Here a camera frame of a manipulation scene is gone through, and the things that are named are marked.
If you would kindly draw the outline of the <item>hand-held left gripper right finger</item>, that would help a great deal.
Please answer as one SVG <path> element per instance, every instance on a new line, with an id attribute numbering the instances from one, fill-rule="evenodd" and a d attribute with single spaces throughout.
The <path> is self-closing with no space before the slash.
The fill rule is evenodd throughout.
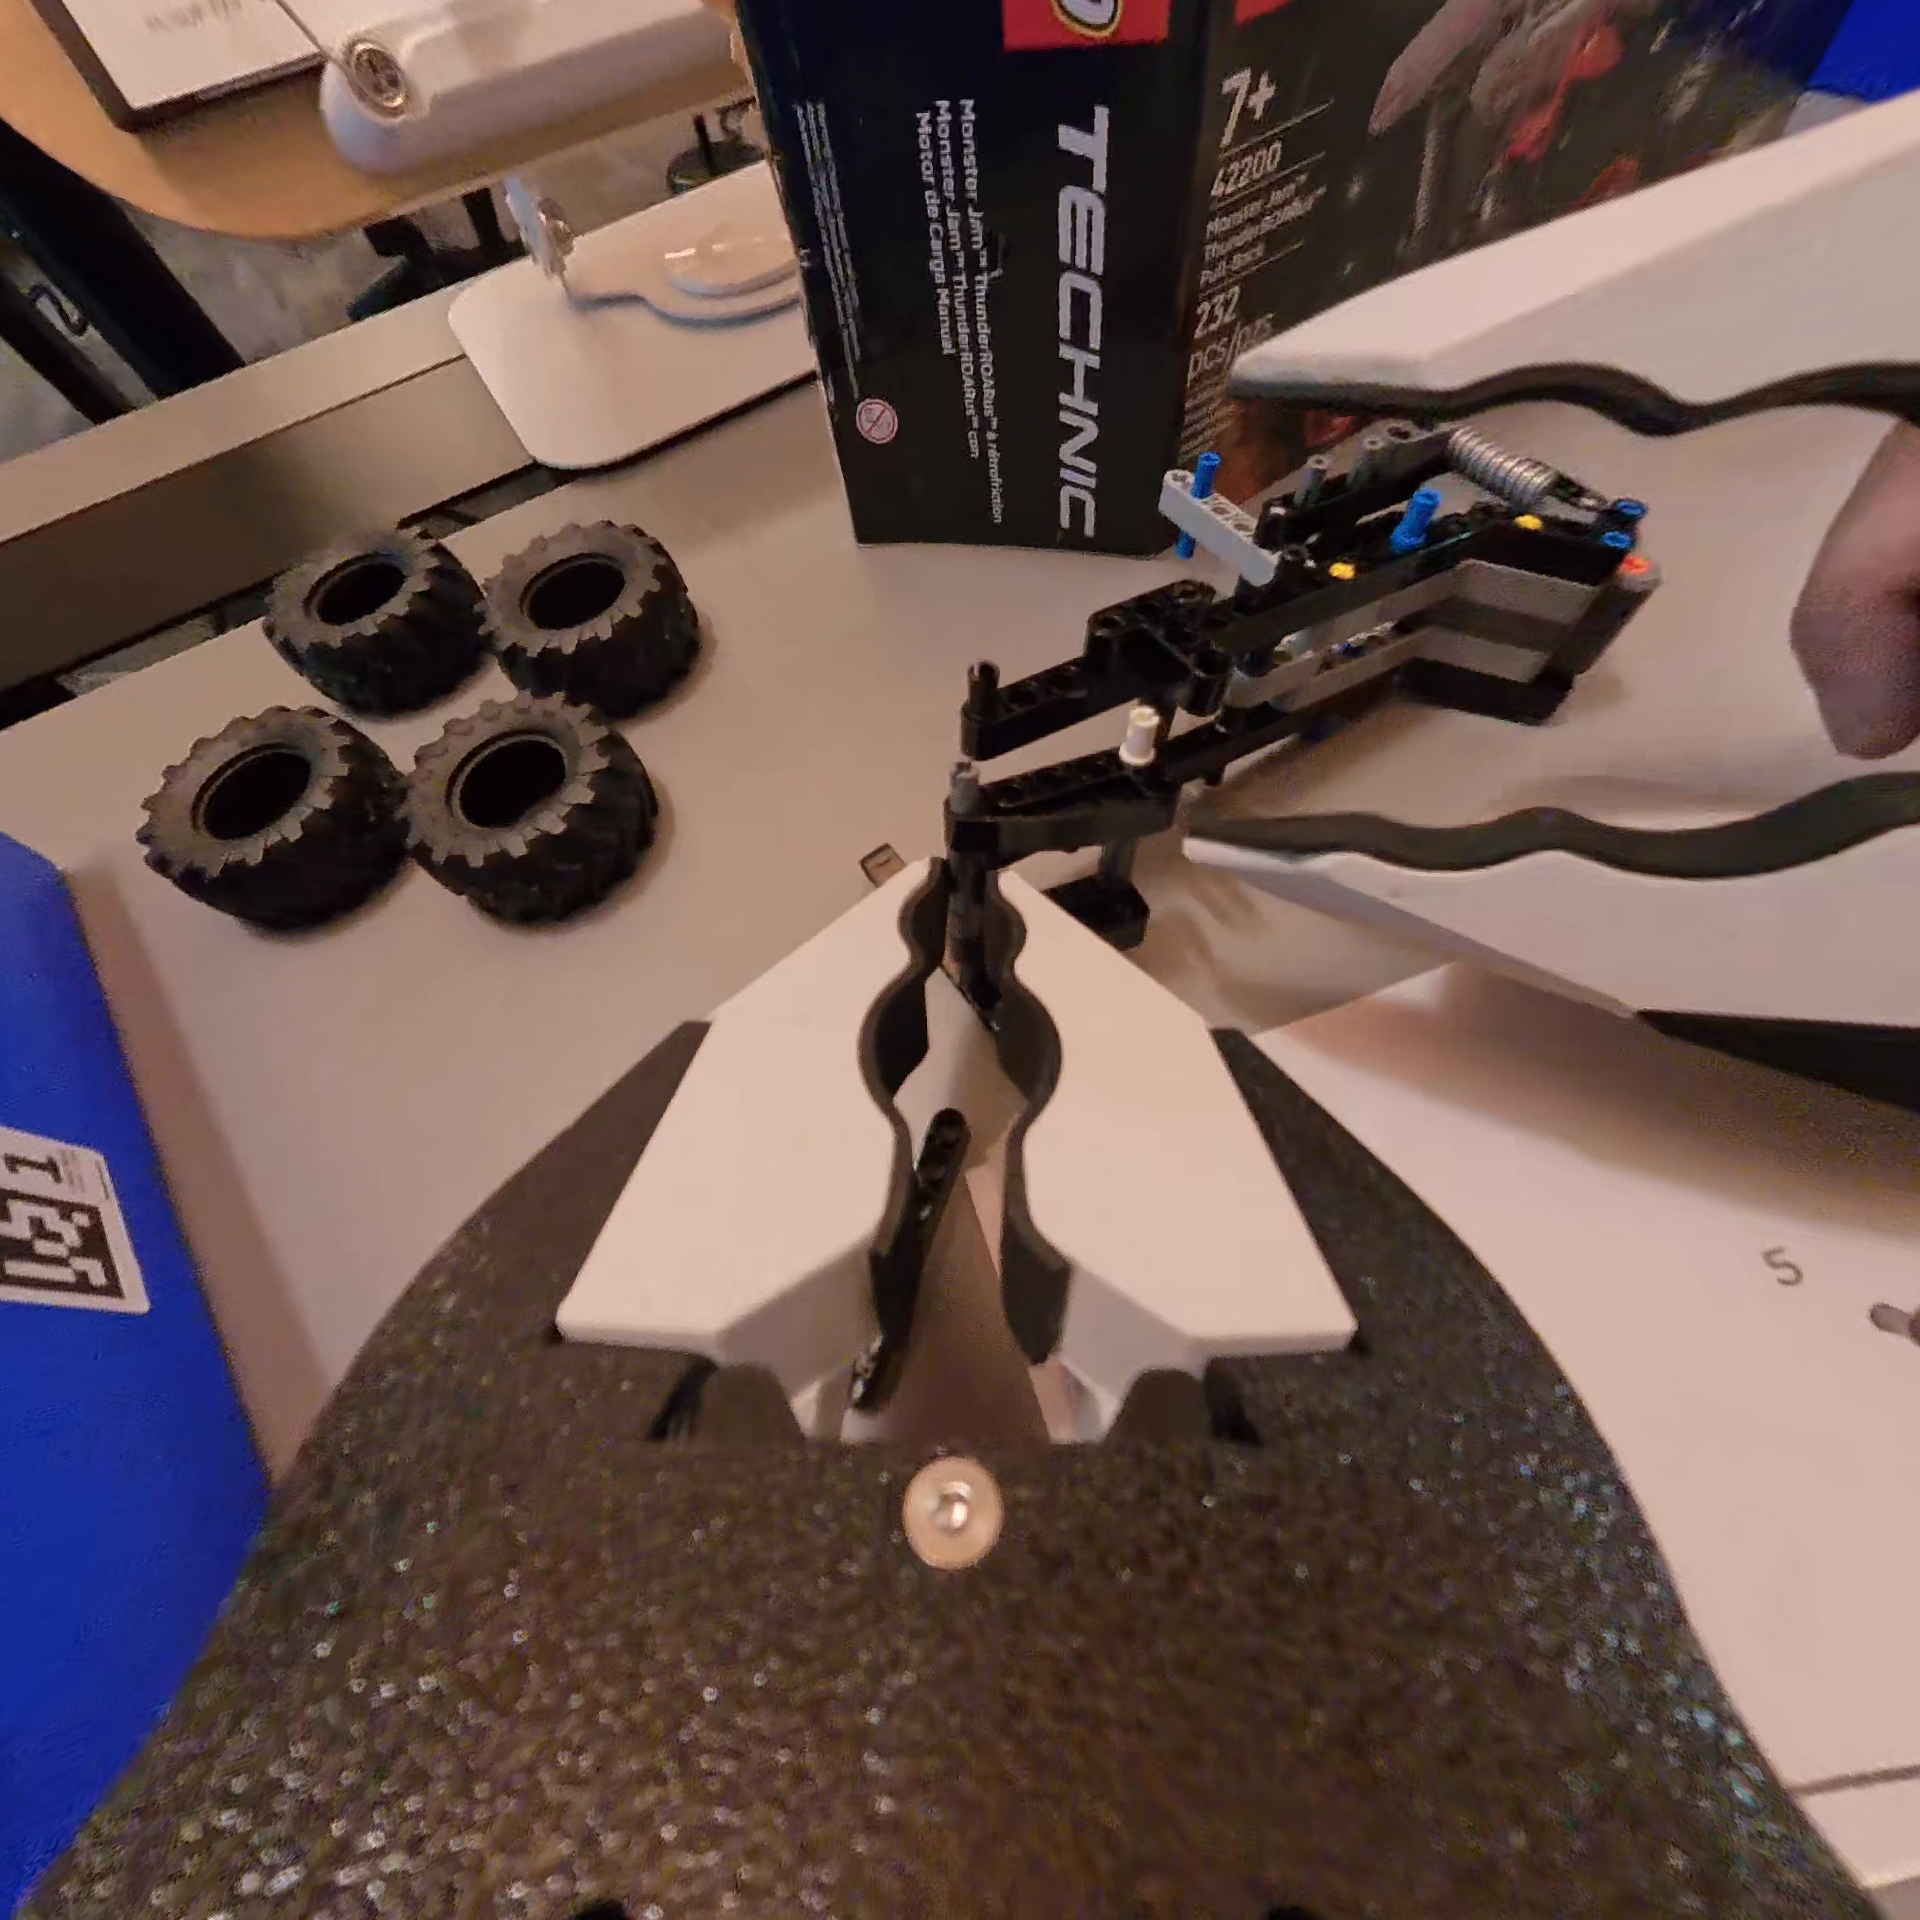
<path id="1" fill-rule="evenodd" d="M 1355 1312 L 1222 1038 L 1018 875 L 988 884 L 983 952 L 1021 1099 L 1002 1306 L 1050 1435 L 1104 1437 L 1144 1375 L 1348 1349 Z"/>

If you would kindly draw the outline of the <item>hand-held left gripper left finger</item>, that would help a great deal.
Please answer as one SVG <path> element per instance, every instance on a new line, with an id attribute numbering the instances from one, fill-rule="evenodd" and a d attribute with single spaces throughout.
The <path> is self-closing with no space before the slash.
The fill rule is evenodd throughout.
<path id="1" fill-rule="evenodd" d="M 928 1059 L 946 869 L 902 869 L 683 1029 L 691 1055 L 558 1307 L 574 1346 L 773 1378 L 807 1437 L 845 1435 L 876 1338 L 869 1251 L 899 1095 Z"/>

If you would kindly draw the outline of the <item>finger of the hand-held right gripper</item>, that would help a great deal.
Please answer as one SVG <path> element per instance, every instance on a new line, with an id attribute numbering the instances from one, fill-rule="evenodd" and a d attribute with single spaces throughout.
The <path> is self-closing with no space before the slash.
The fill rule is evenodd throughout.
<path id="1" fill-rule="evenodd" d="M 1722 822 L 1196 810 L 1188 862 L 1623 1014 L 1915 1030 L 1917 780 Z"/>
<path id="2" fill-rule="evenodd" d="M 1422 422 L 1554 403 L 1640 439 L 1812 407 L 1915 426 L 1917 98 L 1380 283 L 1227 390 Z"/>

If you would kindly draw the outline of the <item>black grey toy brick chassis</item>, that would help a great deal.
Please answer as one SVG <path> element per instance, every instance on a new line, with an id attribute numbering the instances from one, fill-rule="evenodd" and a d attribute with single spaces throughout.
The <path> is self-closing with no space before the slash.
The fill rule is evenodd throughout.
<path id="1" fill-rule="evenodd" d="M 1648 506 L 1604 496 L 1469 426 L 1392 421 L 1346 466 L 1326 454 L 1259 510 L 1218 458 L 1164 476 L 1179 578 L 1088 618 L 1077 656 L 1024 679 L 974 663 L 946 803 L 946 966 L 983 1014 L 1002 997 L 992 879 L 1093 847 L 1046 895 L 1099 940 L 1140 944 L 1136 846 L 1183 794 L 1404 695 L 1538 726 L 1654 592 Z"/>

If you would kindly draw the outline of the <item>person's right hand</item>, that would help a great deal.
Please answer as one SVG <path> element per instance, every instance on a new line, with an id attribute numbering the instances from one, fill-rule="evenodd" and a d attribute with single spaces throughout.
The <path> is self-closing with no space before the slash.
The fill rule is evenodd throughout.
<path id="1" fill-rule="evenodd" d="M 1824 534 L 1791 651 L 1832 747 L 1879 762 L 1917 738 L 1917 429 L 1898 422 Z"/>

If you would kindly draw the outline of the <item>black toy brick beam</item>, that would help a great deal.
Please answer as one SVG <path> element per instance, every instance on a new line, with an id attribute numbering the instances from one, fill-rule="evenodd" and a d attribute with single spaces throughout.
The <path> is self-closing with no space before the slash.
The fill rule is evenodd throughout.
<path id="1" fill-rule="evenodd" d="M 879 1412 L 899 1387 L 933 1244 L 965 1170 L 970 1141 L 970 1120 L 956 1106 L 933 1112 L 914 1159 L 904 1154 L 902 1139 L 894 1141 L 879 1224 L 869 1251 L 876 1338 L 852 1371 L 854 1412 Z"/>

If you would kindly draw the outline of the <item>white instruction booklet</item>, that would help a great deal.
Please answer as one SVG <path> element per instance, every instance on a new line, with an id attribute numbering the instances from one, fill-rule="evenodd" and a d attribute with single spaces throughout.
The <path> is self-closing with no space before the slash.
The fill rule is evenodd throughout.
<path id="1" fill-rule="evenodd" d="M 1915 1116 L 1462 966 L 1256 1045 L 1502 1283 L 1764 1758 L 1915 1915 Z"/>

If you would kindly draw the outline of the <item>black toy tyre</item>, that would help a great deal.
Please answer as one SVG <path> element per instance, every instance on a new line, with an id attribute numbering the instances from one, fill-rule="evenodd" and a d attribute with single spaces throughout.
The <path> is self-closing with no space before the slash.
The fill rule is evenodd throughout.
<path id="1" fill-rule="evenodd" d="M 388 530 L 288 566 L 260 629 L 311 688 L 350 712 L 440 703 L 484 663 L 484 597 L 444 542 Z"/>
<path id="2" fill-rule="evenodd" d="M 568 523 L 507 555 L 483 611 L 517 688 L 614 722 L 683 684 L 702 647 L 678 565 L 656 536 L 610 518 Z"/>
<path id="3" fill-rule="evenodd" d="M 358 726 L 275 706 L 204 735 L 143 800 L 146 863 L 264 930 L 311 930 L 375 899 L 404 860 L 402 780 Z"/>
<path id="4" fill-rule="evenodd" d="M 410 856 L 486 918 L 572 922 L 627 884 L 658 831 L 653 780 L 590 709 L 520 692 L 445 722 L 402 794 Z"/>

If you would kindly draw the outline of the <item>black toy set box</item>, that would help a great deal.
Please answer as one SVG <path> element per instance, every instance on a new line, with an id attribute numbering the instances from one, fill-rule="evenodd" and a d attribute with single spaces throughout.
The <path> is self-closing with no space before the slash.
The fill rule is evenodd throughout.
<path id="1" fill-rule="evenodd" d="M 1158 552 L 1358 415 L 1248 352 L 1772 142 L 1835 2 L 734 4 L 854 536 Z"/>

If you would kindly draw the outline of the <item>wooden display board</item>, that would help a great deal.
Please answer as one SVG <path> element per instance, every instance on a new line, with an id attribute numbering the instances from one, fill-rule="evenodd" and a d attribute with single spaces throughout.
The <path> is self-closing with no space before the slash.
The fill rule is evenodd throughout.
<path id="1" fill-rule="evenodd" d="M 336 151 L 311 77 L 205 103 L 150 130 L 120 130 L 27 2 L 3 4 L 3 116 L 39 155 L 164 221 L 240 238 L 312 238 L 458 198 L 600 138 L 749 98 L 732 7 L 708 11 L 723 21 L 718 55 L 616 103 L 390 176 L 358 171 Z"/>

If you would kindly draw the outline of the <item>white printed instruction sheet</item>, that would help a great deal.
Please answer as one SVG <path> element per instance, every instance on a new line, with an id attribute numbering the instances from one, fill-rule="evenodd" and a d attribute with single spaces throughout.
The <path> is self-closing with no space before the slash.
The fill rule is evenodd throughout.
<path id="1" fill-rule="evenodd" d="M 35 11 L 128 132 L 326 59 L 276 2 L 35 2 Z"/>

